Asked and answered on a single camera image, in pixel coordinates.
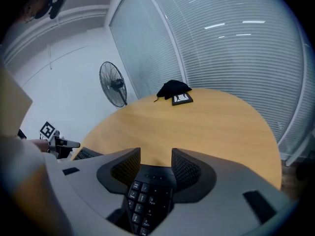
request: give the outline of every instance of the fan stand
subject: fan stand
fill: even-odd
[[[124,86],[124,81],[122,79],[117,79],[115,81],[111,81],[110,87],[115,90],[117,93],[119,93],[120,97],[122,98],[124,104],[127,106],[127,101],[123,97],[123,94],[121,92],[121,88]]]

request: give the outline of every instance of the wall-mounted fan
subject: wall-mounted fan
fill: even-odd
[[[111,62],[105,62],[99,70],[99,80],[107,99],[116,107],[127,105],[127,90],[124,78]]]

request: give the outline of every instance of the wooden table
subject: wooden table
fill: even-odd
[[[98,124],[81,147],[102,154],[140,147],[141,163],[157,166],[170,166],[172,148],[184,148],[244,164],[280,189],[280,154],[263,117],[226,92],[189,94],[193,103],[178,106],[154,103],[155,95],[133,102]]]

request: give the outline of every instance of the gray plastic housing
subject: gray plastic housing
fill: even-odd
[[[109,192],[97,179],[101,166],[124,156],[134,149],[94,158],[58,163],[53,155],[45,154],[45,164],[57,200],[72,227],[73,235],[122,235],[130,233],[106,220],[122,206],[124,196]],[[211,166],[216,182],[200,201],[174,204],[173,210],[150,233],[159,235],[268,235],[289,216],[293,206],[288,197],[244,165],[178,149],[189,157]],[[79,169],[69,175],[62,170]],[[261,226],[259,219],[243,197],[243,193],[258,190],[277,212]]]

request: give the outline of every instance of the floor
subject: floor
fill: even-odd
[[[286,193],[292,200],[297,200],[301,197],[305,186],[307,185],[308,178],[300,181],[296,177],[296,169],[300,163],[294,162],[290,167],[285,166],[284,161],[282,164],[282,184],[281,190]]]

